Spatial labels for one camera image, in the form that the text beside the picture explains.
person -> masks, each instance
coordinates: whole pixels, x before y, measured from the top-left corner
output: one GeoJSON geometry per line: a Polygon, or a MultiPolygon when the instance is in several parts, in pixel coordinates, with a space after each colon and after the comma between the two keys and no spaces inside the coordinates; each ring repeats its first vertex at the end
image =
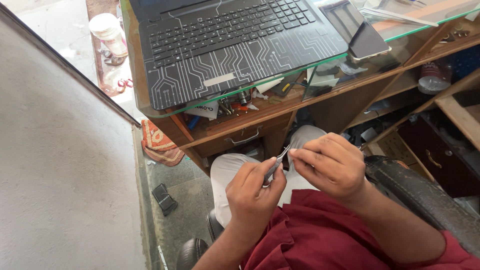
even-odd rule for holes
{"type": "Polygon", "coordinates": [[[217,220],[225,228],[194,270],[480,269],[446,231],[385,197],[365,178],[362,152],[302,126],[289,171],[227,154],[212,164],[217,220]]]}

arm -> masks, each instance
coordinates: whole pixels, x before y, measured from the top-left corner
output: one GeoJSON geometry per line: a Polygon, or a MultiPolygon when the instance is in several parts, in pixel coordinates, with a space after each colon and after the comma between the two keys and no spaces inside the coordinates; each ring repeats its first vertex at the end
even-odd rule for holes
{"type": "Polygon", "coordinates": [[[275,162],[276,158],[271,158],[262,163],[242,165],[225,189],[232,219],[193,270],[239,268],[243,257],[262,236],[287,185],[280,164],[270,185],[262,187],[265,174],[275,162]]]}
{"type": "Polygon", "coordinates": [[[295,169],[313,186],[355,212],[383,251],[398,263],[436,259],[445,250],[442,234],[385,197],[365,178],[363,154],[329,133],[292,149],[295,169]]]}

desk drawer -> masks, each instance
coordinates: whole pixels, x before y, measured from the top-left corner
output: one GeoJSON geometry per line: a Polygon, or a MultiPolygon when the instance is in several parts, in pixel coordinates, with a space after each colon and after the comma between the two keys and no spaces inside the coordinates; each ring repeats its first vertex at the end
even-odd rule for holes
{"type": "Polygon", "coordinates": [[[480,195],[480,179],[471,166],[450,145],[434,126],[446,117],[430,113],[415,124],[398,130],[410,149],[420,159],[445,192],[453,198],[480,195]]]}
{"type": "Polygon", "coordinates": [[[242,130],[237,130],[219,138],[193,146],[193,149],[195,149],[200,157],[205,158],[234,147],[235,145],[232,143],[232,140],[234,142],[239,142],[255,136],[257,134],[257,128],[260,126],[261,129],[258,129],[258,136],[255,138],[263,137],[272,132],[284,132],[283,129],[287,128],[290,116],[291,113],[282,114],[270,120],[251,125],[242,130]]]}

floor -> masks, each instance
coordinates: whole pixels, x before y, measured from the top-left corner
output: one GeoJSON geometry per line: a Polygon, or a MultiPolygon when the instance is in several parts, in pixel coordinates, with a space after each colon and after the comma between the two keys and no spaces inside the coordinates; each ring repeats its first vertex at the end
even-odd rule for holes
{"type": "Polygon", "coordinates": [[[139,163],[137,180],[144,223],[144,253],[152,262],[152,270],[163,270],[158,251],[160,246],[168,269],[175,270],[177,254],[183,243],[200,238],[212,244],[206,223],[207,213],[214,207],[212,184],[186,155],[174,167],[159,162],[147,165],[151,159],[141,146],[142,131],[135,130],[133,136],[139,163]],[[178,207],[166,217],[152,196],[152,190],[161,183],[178,202],[178,207]]]}
{"type": "Polygon", "coordinates": [[[183,243],[200,238],[212,244],[206,223],[206,215],[214,207],[212,184],[210,178],[186,158],[184,156],[174,167],[158,163],[147,168],[150,192],[164,183],[167,192],[178,202],[177,209],[164,217],[160,206],[155,200],[152,201],[154,223],[160,230],[157,242],[162,248],[168,269],[173,270],[183,243]]]}
{"type": "MultiPolygon", "coordinates": [[[[1,0],[1,3],[98,86],[85,0],[1,0]]],[[[120,70],[129,74],[121,77],[132,76],[129,65],[127,58],[122,66],[108,69],[110,72],[105,77],[111,85],[110,90],[118,89],[120,70]]],[[[125,92],[112,99],[138,122],[146,119],[136,107],[132,88],[126,88],[125,92]]]]}

laptop skin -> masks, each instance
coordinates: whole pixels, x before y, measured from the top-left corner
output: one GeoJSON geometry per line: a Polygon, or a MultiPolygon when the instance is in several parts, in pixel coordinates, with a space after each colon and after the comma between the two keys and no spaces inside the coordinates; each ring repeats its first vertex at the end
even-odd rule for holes
{"type": "Polygon", "coordinates": [[[161,67],[155,67],[155,55],[149,40],[150,34],[157,29],[182,30],[182,27],[207,22],[207,19],[222,14],[225,17],[231,11],[244,10],[259,2],[235,0],[222,5],[220,1],[208,1],[211,8],[198,11],[180,9],[164,14],[161,20],[141,21],[139,33],[152,108],[164,110],[219,92],[239,89],[346,52],[347,43],[323,14],[309,1],[301,2],[309,7],[315,17],[314,22],[198,56],[187,54],[189,57],[184,59],[184,54],[180,54],[175,57],[182,57],[181,60],[176,59],[161,67]]]}

